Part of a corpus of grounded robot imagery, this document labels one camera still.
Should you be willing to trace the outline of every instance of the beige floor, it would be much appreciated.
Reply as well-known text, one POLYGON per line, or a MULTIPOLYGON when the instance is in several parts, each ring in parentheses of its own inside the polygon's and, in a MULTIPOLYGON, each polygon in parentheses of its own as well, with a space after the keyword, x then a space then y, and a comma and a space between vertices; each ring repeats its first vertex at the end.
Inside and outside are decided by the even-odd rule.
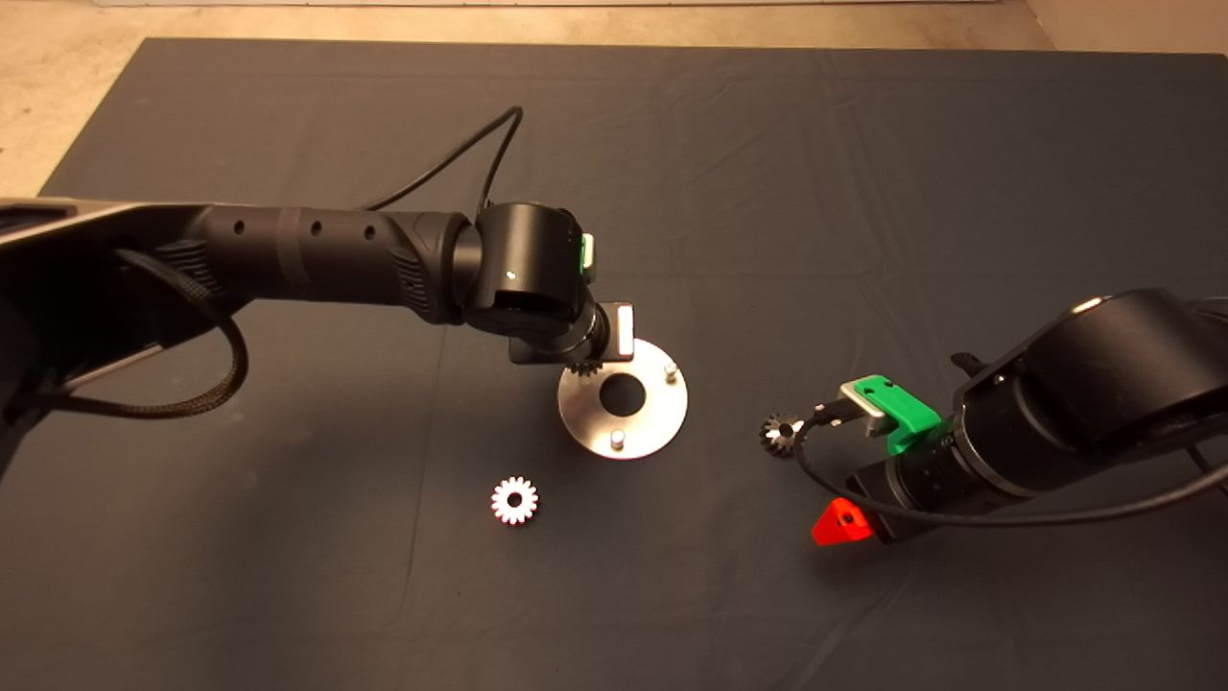
MULTIPOLYGON (((1169 2, 1222 0, 1131 2, 1172 7, 1169 2)), ((1083 5, 1083 14, 1052 11, 1065 33, 1051 39, 1024 0, 619 9, 99 9, 87 0, 0 0, 0 195, 38 191, 133 50, 150 36, 1051 50, 1055 44, 1087 48, 1102 38, 1100 25, 1088 21, 1090 10, 1083 5)), ((1142 33, 1157 23, 1126 18, 1142 33)), ((1195 20, 1206 23, 1201 16, 1195 20)), ((1172 27, 1157 26, 1156 32, 1173 34, 1172 27)), ((1130 41, 1140 39, 1109 48, 1129 49, 1130 41)))

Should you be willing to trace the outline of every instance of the gear teeth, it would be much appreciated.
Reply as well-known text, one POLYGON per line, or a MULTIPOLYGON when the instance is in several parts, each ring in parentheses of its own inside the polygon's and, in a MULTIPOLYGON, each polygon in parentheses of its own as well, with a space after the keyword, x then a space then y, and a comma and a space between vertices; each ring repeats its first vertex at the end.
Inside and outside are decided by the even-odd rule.
POLYGON ((759 443, 764 452, 777 459, 788 459, 793 455, 793 436, 801 427, 801 420, 795 416, 774 415, 759 426, 759 443))
POLYGON ((567 372, 580 377, 592 377, 599 369, 602 369, 600 363, 571 363, 567 366, 567 372))
POLYGON ((495 518, 506 525, 524 525, 538 508, 537 487, 524 476, 513 476, 500 482, 495 492, 490 496, 490 509, 495 518), (508 498, 518 495, 521 501, 515 507, 508 504, 508 498))

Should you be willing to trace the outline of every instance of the metal plate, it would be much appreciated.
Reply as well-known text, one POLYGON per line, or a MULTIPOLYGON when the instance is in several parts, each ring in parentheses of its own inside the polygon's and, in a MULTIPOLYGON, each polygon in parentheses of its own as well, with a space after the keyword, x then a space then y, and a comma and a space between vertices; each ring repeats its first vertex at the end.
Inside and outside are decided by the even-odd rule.
POLYGON ((636 338, 635 360, 630 363, 605 363, 588 377, 564 371, 559 379, 562 425, 576 442, 607 459, 629 461, 655 454, 669 444, 686 420, 686 380, 677 368, 664 351, 636 338), (643 407, 634 415, 615 416, 602 406, 602 385, 616 374, 629 374, 643 385, 643 407), (615 443, 619 431, 621 448, 615 443))

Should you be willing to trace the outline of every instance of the black cable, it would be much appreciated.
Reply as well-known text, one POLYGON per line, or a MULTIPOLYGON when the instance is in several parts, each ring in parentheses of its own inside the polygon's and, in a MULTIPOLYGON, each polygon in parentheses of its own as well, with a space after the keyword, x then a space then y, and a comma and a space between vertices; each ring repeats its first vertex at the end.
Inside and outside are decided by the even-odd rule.
MULTIPOLYGON (((1194 465, 1199 466, 1199 470, 1201 470, 1202 473, 1211 473, 1216 469, 1216 466, 1213 466, 1211 461, 1208 461, 1207 458, 1202 455, 1202 452, 1199 452, 1196 447, 1190 447, 1189 452, 1190 452, 1190 458, 1194 459, 1194 465)), ((1219 491, 1223 492, 1226 497, 1228 497, 1228 482, 1222 482, 1219 485, 1219 491)))
POLYGON ((228 401, 243 385, 243 380, 247 379, 247 344, 243 341, 243 333, 239 330, 238 324, 235 323, 230 314, 222 313, 212 306, 209 288, 200 285, 192 276, 140 252, 115 249, 115 254, 128 265, 140 269, 166 284, 221 329, 226 335, 226 340, 230 341, 232 356, 230 372, 209 392, 187 401, 179 401, 178 404, 133 406, 114 401, 81 399, 64 394, 33 394, 17 398, 14 404, 26 409, 68 411, 115 419, 174 420, 209 412, 228 401))
POLYGON ((512 137, 516 136, 516 130, 519 129, 521 120, 523 118, 524 118, 524 108, 519 106, 512 106, 511 108, 505 110, 503 114, 490 120, 489 123, 486 123, 485 126, 483 126, 473 135, 470 135, 469 139, 462 141, 459 146, 448 151, 448 153, 445 155, 440 160, 440 162, 427 168, 426 172, 414 178, 413 182, 402 187, 397 191, 393 191, 392 194, 381 196, 375 201, 368 201, 360 207, 367 211, 378 211, 379 209, 383 209, 388 204, 398 201, 410 191, 414 191, 419 187, 430 182, 431 178, 443 172, 445 168, 451 166, 453 161, 459 158, 465 151, 473 149, 475 144, 489 136, 490 133, 499 129, 507 120, 511 120, 512 124, 508 125, 507 131, 503 134, 503 141, 502 144, 499 145, 499 151, 495 153, 494 160, 491 160, 490 162, 490 168, 486 171, 486 182, 481 185, 481 194, 478 196, 478 214, 480 214, 481 210, 486 207, 486 203, 490 200, 490 187, 495 183, 495 174, 499 172, 499 164, 503 162, 503 153, 507 151, 507 146, 511 145, 512 137))
MULTIPOLYGON (((1126 502, 1124 504, 1116 504, 1111 507, 1099 507, 1094 509, 1079 509, 1073 512, 1057 512, 1050 514, 1024 514, 1013 517, 982 517, 971 514, 942 514, 931 512, 917 512, 912 509, 905 509, 903 507, 894 507, 892 504, 885 504, 877 500, 866 497, 865 495, 858 495, 851 492, 846 488, 841 488, 830 480, 823 477, 817 471, 810 469, 809 464, 806 461, 806 437, 812 430, 819 427, 819 423, 812 419, 806 421, 802 430, 795 436, 793 441, 793 454, 797 455, 797 464, 802 468, 802 471, 810 477, 814 482, 823 487, 828 492, 835 495, 836 497, 844 497, 861 509, 868 509, 879 514, 885 514, 889 517, 896 517, 916 523, 926 523, 931 525, 947 525, 957 528, 1035 528, 1035 527, 1049 527, 1049 525, 1074 525, 1082 523, 1097 523, 1105 520, 1114 520, 1126 517, 1132 517, 1137 514, 1143 514, 1147 512, 1154 512, 1157 509, 1163 509, 1170 507, 1183 500, 1192 497, 1206 490, 1211 490, 1216 485, 1228 480, 1228 464, 1216 469, 1212 473, 1199 476, 1185 485, 1180 485, 1159 495, 1151 497, 1144 497, 1142 500, 1136 500, 1132 502, 1126 502)), ((1192 446, 1186 448, 1190 455, 1197 453, 1192 446)))

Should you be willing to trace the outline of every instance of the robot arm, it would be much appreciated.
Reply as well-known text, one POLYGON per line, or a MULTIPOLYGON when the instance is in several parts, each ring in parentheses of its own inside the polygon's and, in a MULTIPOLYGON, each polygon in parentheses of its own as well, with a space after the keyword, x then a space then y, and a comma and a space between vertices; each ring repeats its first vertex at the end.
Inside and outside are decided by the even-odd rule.
POLYGON ((227 315, 253 298, 399 304, 429 323, 508 336, 513 363, 634 356, 631 306, 593 298, 593 238, 562 209, 497 204, 470 222, 457 212, 0 200, 0 473, 42 415, 14 401, 71 392, 217 325, 117 250, 189 276, 227 315))
MULTIPOLYGON (((842 387, 840 399, 819 406, 806 423, 786 431, 770 421, 763 439, 769 450, 797 454, 828 487, 806 464, 802 444, 810 430, 865 420, 867 433, 887 436, 890 458, 853 473, 846 488, 829 487, 844 500, 825 514, 835 517, 836 528, 841 522, 861 528, 846 535, 876 534, 884 542, 937 525, 1061 525, 1162 508, 1213 487, 1228 470, 1117 507, 985 515, 1228 431, 1228 320, 1218 302, 1183 303, 1154 288, 1095 297, 992 365, 953 357, 971 379, 955 393, 947 419, 874 377, 842 387)), ((1200 459, 1196 450, 1191 455, 1200 459)), ((829 538, 840 535, 828 530, 829 538)))

